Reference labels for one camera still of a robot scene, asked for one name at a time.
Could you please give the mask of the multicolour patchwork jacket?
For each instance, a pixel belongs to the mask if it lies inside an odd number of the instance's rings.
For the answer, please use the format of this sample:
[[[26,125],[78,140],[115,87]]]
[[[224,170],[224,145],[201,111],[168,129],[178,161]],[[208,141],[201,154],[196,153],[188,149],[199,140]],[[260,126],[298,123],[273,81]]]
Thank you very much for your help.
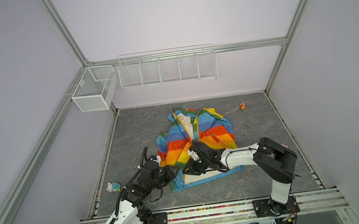
[[[160,133],[156,143],[160,165],[179,169],[176,179],[170,183],[172,193],[221,179],[243,169],[243,166],[237,166],[227,173],[208,171],[201,176],[186,175],[184,171],[192,158],[187,152],[193,141],[205,143],[213,149],[236,149],[234,129],[229,120],[213,108],[173,108],[167,118],[172,123],[171,127],[167,132]]]

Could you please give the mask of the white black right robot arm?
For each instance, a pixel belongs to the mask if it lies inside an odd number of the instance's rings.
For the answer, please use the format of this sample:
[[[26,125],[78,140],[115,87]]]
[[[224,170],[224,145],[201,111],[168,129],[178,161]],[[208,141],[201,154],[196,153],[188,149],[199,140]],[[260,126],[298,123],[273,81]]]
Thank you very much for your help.
[[[200,176],[210,171],[227,173],[237,166],[258,166],[272,179],[269,198],[252,201],[256,216],[278,217],[297,214],[300,208],[291,195],[297,154],[269,138],[238,149],[213,149],[205,143],[195,143],[189,149],[186,175]]]

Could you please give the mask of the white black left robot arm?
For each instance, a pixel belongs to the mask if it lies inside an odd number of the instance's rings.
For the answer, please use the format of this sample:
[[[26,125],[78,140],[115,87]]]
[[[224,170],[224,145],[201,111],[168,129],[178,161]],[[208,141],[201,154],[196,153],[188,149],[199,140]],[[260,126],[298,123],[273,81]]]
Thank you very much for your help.
[[[115,210],[105,224],[152,224],[152,211],[146,207],[155,190],[173,181],[178,170],[162,167],[157,161],[145,161],[122,188]]]

